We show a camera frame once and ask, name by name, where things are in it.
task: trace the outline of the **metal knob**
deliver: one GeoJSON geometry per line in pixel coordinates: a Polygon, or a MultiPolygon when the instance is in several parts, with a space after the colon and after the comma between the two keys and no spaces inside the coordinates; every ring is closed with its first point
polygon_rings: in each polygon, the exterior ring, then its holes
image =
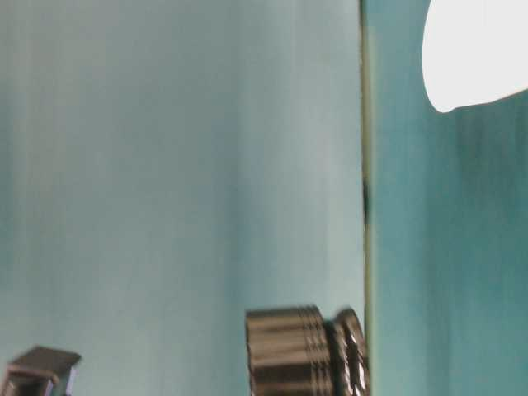
{"type": "Polygon", "coordinates": [[[352,309],[325,322],[317,307],[246,316],[252,396],[368,396],[366,344],[352,309]]]}

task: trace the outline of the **ridged metal cap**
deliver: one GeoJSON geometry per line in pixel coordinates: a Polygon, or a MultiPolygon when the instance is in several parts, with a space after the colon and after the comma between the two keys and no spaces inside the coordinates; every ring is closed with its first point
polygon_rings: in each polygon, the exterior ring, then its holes
{"type": "Polygon", "coordinates": [[[248,312],[252,396],[333,396],[324,321],[314,306],[248,312]]]}

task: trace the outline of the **teal wall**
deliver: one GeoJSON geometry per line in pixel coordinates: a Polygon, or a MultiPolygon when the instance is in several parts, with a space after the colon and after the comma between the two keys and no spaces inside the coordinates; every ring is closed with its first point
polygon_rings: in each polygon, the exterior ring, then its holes
{"type": "Polygon", "coordinates": [[[373,391],[525,394],[528,94],[435,112],[428,5],[364,6],[373,391]]]}
{"type": "Polygon", "coordinates": [[[247,394],[243,311],[352,304],[355,2],[0,2],[0,361],[247,394]]]}

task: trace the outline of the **metallic object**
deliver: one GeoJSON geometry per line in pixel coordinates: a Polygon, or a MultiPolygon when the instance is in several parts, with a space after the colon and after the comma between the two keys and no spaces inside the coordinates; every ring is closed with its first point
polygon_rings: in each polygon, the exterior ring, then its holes
{"type": "Polygon", "coordinates": [[[369,396],[368,355],[352,309],[325,322],[316,307],[246,315],[252,396],[369,396]]]}
{"type": "Polygon", "coordinates": [[[81,356],[36,346],[7,365],[0,396],[71,396],[81,356]]]}

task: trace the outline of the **white light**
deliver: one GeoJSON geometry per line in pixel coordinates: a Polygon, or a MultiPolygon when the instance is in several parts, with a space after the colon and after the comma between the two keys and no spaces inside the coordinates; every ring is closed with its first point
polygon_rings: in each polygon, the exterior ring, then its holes
{"type": "Polygon", "coordinates": [[[528,0],[431,0],[422,66],[441,112],[528,89],[528,0]]]}

